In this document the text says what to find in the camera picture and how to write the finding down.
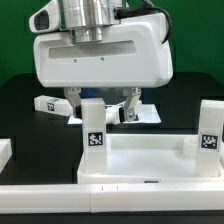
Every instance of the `black tabletop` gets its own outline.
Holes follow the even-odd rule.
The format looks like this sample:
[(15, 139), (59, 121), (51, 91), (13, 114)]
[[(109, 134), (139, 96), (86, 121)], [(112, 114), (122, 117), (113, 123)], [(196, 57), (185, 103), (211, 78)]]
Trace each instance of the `black tabletop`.
[[(224, 87), (204, 73), (176, 73), (168, 85), (142, 92), (143, 103), (156, 105), (162, 123), (108, 125), (108, 133), (197, 134), (201, 100), (224, 100)], [(60, 88), (43, 88), (35, 74), (15, 76), (0, 87), (0, 138), (10, 138), (13, 148), (0, 185), (77, 182), (81, 125), (68, 125), (68, 117), (35, 111), (33, 99), (40, 95), (64, 98)], [(81, 95), (103, 97), (107, 104), (125, 99), (122, 89), (83, 89)], [(0, 223), (223, 223), (222, 215), (223, 211), (1, 215)]]

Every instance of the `metal cylinder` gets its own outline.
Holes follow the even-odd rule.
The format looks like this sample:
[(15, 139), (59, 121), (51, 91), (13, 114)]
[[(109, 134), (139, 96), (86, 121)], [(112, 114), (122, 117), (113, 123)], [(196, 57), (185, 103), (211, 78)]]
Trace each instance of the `metal cylinder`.
[(66, 28), (72, 43), (102, 40), (102, 27), (110, 25), (110, 0), (63, 0)]

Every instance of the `green wall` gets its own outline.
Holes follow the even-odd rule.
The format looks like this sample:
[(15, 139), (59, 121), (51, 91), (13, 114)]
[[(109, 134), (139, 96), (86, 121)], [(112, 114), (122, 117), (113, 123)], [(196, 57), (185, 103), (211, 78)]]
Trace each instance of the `green wall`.
[[(139, 0), (128, 0), (131, 5)], [(34, 72), (29, 17), (48, 0), (0, 3), (0, 85), (10, 77)], [(173, 21), (170, 40), (175, 71), (207, 72), (224, 84), (224, 1), (154, 0)]]

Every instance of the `robotic arm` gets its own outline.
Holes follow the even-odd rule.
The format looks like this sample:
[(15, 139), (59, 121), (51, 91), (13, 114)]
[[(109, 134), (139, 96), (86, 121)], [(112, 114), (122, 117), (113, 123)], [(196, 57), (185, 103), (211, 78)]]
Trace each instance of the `robotic arm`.
[(171, 79), (167, 13), (143, 2), (125, 9), (115, 0), (51, 0), (30, 18), (31, 31), (42, 33), (34, 43), (38, 79), (63, 87), (74, 114), (82, 87), (122, 87), (124, 120), (133, 121), (141, 87)]

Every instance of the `black cable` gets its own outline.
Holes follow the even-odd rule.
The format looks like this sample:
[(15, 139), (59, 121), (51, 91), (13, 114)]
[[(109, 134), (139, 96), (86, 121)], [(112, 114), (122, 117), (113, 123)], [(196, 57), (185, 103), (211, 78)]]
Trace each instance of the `black cable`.
[(149, 0), (140, 0), (140, 1), (144, 3), (143, 6), (116, 9), (115, 17), (117, 19), (123, 19), (123, 18), (143, 16), (143, 15), (148, 15), (148, 14), (158, 13), (158, 12), (163, 13), (164, 16), (166, 17), (167, 24), (168, 24), (167, 33), (162, 42), (164, 44), (169, 39), (172, 33), (172, 22), (171, 22), (169, 13), (162, 8), (154, 6)]

